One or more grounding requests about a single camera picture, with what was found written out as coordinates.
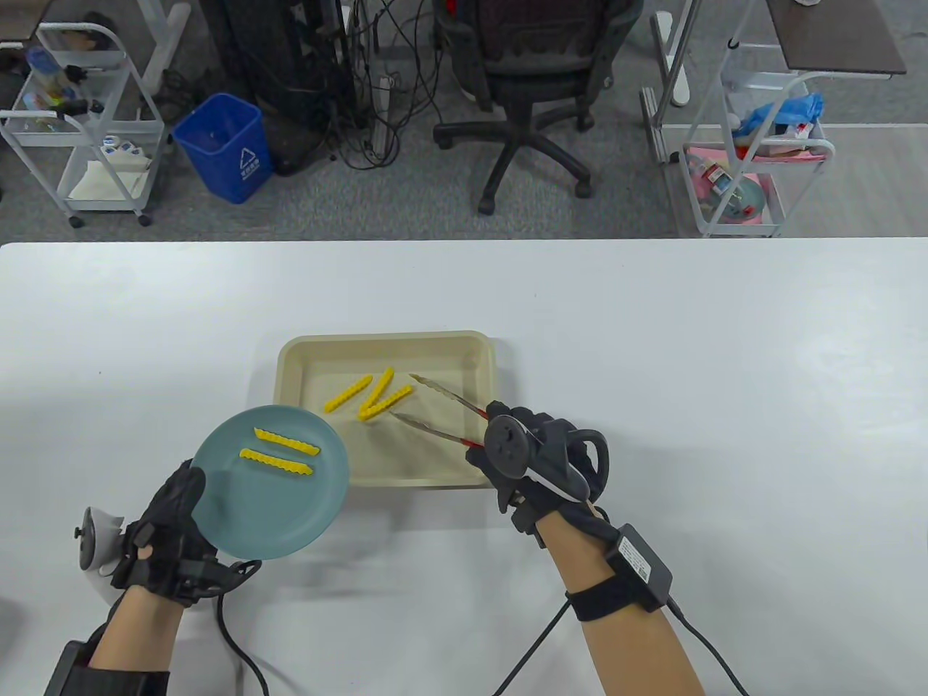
blue plate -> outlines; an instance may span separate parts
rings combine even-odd
[[[259,428],[309,443],[309,457],[259,440]],[[242,459],[243,448],[299,461],[313,468],[299,476]],[[339,514],[348,493],[348,453],[328,423],[292,406],[259,406],[233,416],[206,438],[193,457],[206,472],[206,490],[193,510],[200,532],[213,546],[240,559],[287,556],[314,541]]]

blue bag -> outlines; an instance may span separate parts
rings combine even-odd
[[[773,109],[773,104],[767,104],[754,112],[741,122],[741,127],[733,131],[734,137],[750,135],[764,123],[764,119]],[[787,99],[780,107],[780,112],[773,118],[774,125],[799,125],[801,123],[816,123],[825,110],[825,100],[817,93],[808,97]]]

blue trash bin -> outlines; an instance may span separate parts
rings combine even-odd
[[[216,196],[244,203],[273,173],[261,110],[213,95],[174,128],[203,183]]]

beige tray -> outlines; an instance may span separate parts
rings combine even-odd
[[[463,445],[417,431],[389,414],[367,423],[357,411],[373,385],[334,413],[327,401],[367,374],[374,384],[396,370],[387,394],[412,384],[416,391],[393,408],[439,430],[483,441],[486,421],[435,390],[415,383],[410,372],[438,381],[479,406],[496,393],[493,344],[476,331],[303,336],[283,347],[277,359],[274,403],[298,406],[324,418],[348,449],[352,485],[475,487],[483,475],[464,459]]]

office chair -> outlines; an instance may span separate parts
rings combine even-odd
[[[590,173],[540,131],[575,118],[583,133],[612,60],[641,16],[644,0],[432,0],[438,32],[461,86],[483,111],[499,104],[504,122],[436,125],[432,138],[450,149],[455,138],[503,143],[477,210],[492,215],[496,190],[522,146],[548,155],[574,175],[577,198],[592,193]],[[569,106],[532,115],[536,103],[573,99]]]

